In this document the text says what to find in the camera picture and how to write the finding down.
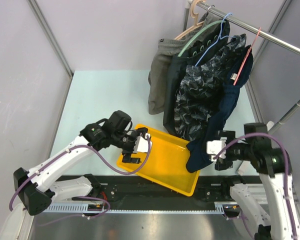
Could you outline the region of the navy blue shorts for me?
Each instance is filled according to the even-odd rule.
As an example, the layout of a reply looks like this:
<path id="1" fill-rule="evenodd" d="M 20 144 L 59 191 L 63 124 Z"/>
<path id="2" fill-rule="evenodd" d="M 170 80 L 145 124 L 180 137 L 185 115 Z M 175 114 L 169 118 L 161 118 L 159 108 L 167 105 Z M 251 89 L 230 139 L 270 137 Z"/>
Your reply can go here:
<path id="1" fill-rule="evenodd" d="M 240 90 L 249 79 L 254 62 L 252 51 L 245 62 L 236 85 L 233 85 L 249 47 L 250 45 L 244 48 L 243 53 L 226 75 L 225 82 L 222 84 L 222 97 L 218 104 L 217 111 L 209 118 L 207 129 L 203 132 L 203 136 L 190 141 L 190 143 L 186 145 L 190 152 L 190 157 L 188 158 L 185 167 L 189 173 L 199 171 L 212 163 L 207 154 L 207 142 L 216 140 L 218 131 L 224 129 L 227 119 L 237 106 Z"/>

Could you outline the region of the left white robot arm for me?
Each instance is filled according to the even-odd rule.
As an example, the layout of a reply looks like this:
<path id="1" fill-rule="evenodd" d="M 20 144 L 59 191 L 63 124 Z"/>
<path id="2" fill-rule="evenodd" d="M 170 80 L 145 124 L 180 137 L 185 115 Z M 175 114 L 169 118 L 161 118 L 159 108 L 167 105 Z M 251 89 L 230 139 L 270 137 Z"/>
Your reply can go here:
<path id="1" fill-rule="evenodd" d="M 123 172 L 113 167 L 100 150 L 110 146 L 121 149 L 125 163 L 138 164 L 131 172 Z M 132 129 L 131 117 L 121 111 L 114 111 L 109 118 L 86 125 L 79 135 L 64 149 L 44 162 L 26 170 L 22 167 L 13 173 L 14 189 L 8 208 L 19 198 L 23 207 L 31 216 L 45 211 L 52 203 L 67 199 L 102 201 L 108 204 L 103 187 L 95 176 L 85 174 L 72 180 L 58 179 L 79 161 L 96 154 L 101 161 L 114 172 L 129 176 L 140 171 L 147 163 L 152 149 L 151 135 L 146 127 Z M 145 153 L 146 159 L 132 157 L 136 153 Z"/>

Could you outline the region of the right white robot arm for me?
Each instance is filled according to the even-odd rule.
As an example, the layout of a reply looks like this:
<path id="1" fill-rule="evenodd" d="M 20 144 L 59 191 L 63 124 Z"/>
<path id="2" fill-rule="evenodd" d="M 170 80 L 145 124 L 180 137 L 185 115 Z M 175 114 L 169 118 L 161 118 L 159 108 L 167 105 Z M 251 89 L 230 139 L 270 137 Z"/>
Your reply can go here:
<path id="1" fill-rule="evenodd" d="M 300 240 L 290 158 L 283 145 L 268 133 L 267 126 L 259 122 L 247 123 L 240 137 L 236 137 L 234 131 L 218 131 L 217 139 L 206 146 L 216 165 L 248 161 L 259 175 L 268 212 L 239 177 L 220 188 L 225 200 L 235 200 L 239 205 L 243 224 L 251 237 L 255 240 Z"/>

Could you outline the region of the pink wire hanger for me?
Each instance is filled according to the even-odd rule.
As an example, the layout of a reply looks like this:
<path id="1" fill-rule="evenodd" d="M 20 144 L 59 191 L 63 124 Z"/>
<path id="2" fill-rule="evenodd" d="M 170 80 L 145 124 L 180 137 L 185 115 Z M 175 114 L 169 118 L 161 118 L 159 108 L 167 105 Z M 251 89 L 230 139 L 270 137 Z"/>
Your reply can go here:
<path id="1" fill-rule="evenodd" d="M 238 70 L 238 72 L 237 72 L 237 74 L 235 76 L 235 79 L 234 79 L 234 82 L 233 82 L 233 86 L 235 86 L 237 84 L 237 82 L 238 82 L 238 80 L 240 78 L 241 72 L 243 70 L 243 67 L 244 67 L 244 65 L 245 65 L 245 63 L 247 61 L 247 58 L 249 57 L 249 55 L 250 55 L 250 53 L 252 51 L 252 48 L 253 48 L 253 46 L 254 46 L 257 38 L 260 35 L 260 32 L 261 32 L 261 27 L 258 29 L 258 32 L 257 32 L 257 34 L 256 34 L 256 36 L 255 36 L 255 38 L 254 38 L 254 40 L 252 42 L 252 44 L 250 45 L 249 49 L 247 50 L 247 52 L 246 52 L 246 54 L 245 54 L 245 56 L 243 58 L 243 61 L 242 61 L 241 65 L 240 65 L 240 68 L 239 68 L 239 70 Z"/>

